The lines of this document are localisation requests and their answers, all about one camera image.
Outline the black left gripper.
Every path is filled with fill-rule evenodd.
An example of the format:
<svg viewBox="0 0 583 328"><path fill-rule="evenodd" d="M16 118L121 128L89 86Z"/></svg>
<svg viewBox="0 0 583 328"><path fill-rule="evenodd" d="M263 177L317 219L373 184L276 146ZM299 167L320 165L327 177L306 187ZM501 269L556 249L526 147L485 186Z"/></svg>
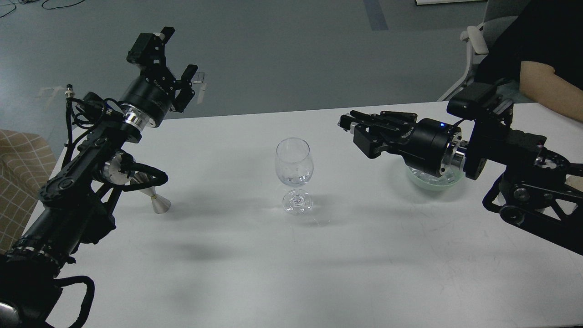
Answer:
<svg viewBox="0 0 583 328"><path fill-rule="evenodd" d="M140 33L126 60L140 69L140 74L121 97L121 104L132 106L150 118L158 128L169 110L183 113L195 96L192 79L198 65L189 64L176 81L166 65L165 46L175 28L166 26L159 33Z"/></svg>

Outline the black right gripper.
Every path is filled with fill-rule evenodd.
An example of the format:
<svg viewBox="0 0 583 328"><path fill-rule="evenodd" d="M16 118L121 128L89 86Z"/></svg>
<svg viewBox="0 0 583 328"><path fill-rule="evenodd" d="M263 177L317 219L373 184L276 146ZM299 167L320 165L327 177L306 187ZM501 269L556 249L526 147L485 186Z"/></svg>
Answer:
<svg viewBox="0 0 583 328"><path fill-rule="evenodd" d="M410 168L434 177L461 171L468 143L459 125L430 118L416 121L415 113L352 110L341 115L338 126L353 133L354 144L369 159L383 152L399 155Z"/></svg>

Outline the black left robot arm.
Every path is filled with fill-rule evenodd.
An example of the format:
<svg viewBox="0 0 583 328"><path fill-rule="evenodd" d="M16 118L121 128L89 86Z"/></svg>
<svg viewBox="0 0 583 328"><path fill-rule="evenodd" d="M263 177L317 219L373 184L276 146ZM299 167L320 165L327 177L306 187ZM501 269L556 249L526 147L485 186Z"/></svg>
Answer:
<svg viewBox="0 0 583 328"><path fill-rule="evenodd" d="M96 244L115 229L113 215L123 192L164 185L165 172L138 163L125 143L139 143L146 127L157 128L169 112L181 113L195 96L190 64L175 77L165 47L175 28L140 33L127 54L139 76L123 97L103 99L93 92L78 99L65 89L67 144L61 170L38 191L44 210L1 257L1 326L48 328L46 321L65 287L83 284L85 296L71 327L81 328L95 295L87 276L59 278L81 244Z"/></svg>

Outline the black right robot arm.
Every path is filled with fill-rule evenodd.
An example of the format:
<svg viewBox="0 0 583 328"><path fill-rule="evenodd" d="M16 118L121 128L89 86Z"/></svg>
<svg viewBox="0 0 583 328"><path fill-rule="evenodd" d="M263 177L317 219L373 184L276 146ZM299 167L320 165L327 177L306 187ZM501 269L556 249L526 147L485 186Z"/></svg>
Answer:
<svg viewBox="0 0 583 328"><path fill-rule="evenodd" d="M482 203L516 226L577 254L582 253L582 192L567 185L581 177L582 165L545 147L546 137L512 129L513 101L497 87L473 83L450 98L446 110L459 121L473 121L468 141L460 122L446 124L417 114L352 110L339 127L353 135L367 158L383 152L402 156L410 168L440 178L462 172L478 179L487 161L505 166Z"/></svg>

